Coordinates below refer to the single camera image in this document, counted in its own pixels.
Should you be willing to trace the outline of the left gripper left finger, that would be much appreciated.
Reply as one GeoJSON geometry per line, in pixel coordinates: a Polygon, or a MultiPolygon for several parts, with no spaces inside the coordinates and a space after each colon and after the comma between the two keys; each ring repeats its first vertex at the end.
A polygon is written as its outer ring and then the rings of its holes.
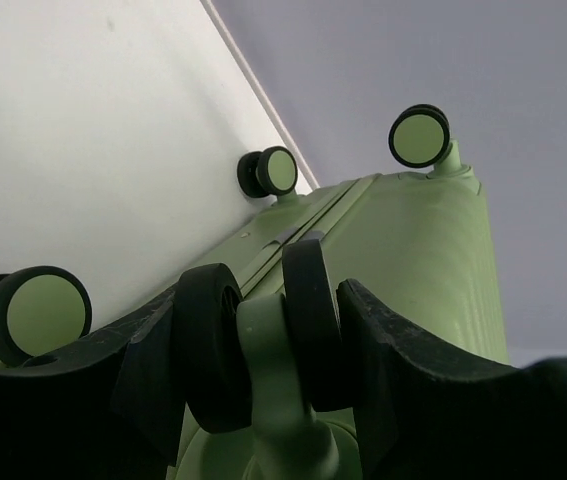
{"type": "Polygon", "coordinates": [[[22,366],[0,369],[0,479],[163,479],[185,401],[174,293],[22,366]]]}

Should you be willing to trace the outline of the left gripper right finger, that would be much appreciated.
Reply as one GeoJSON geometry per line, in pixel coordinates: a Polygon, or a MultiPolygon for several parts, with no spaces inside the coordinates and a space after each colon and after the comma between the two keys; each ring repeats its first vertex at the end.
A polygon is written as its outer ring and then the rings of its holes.
{"type": "Polygon", "coordinates": [[[365,478],[567,479],[567,357],[479,357],[355,280],[337,301],[365,478]]]}

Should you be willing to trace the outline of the green suitcase with blue lining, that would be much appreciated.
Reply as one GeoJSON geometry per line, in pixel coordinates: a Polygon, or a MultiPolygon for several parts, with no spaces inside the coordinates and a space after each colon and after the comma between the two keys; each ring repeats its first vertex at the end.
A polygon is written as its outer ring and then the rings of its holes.
{"type": "MultiPolygon", "coordinates": [[[[244,195],[271,198],[190,268],[111,317],[174,293],[172,371],[185,407],[163,479],[363,477],[336,287],[355,279],[419,327],[479,356],[508,359],[484,187],[446,115],[417,104],[388,147],[402,171],[307,195],[295,156],[244,154],[244,195]]],[[[78,270],[28,262],[0,273],[0,369],[99,330],[96,290],[78,270]]]]}

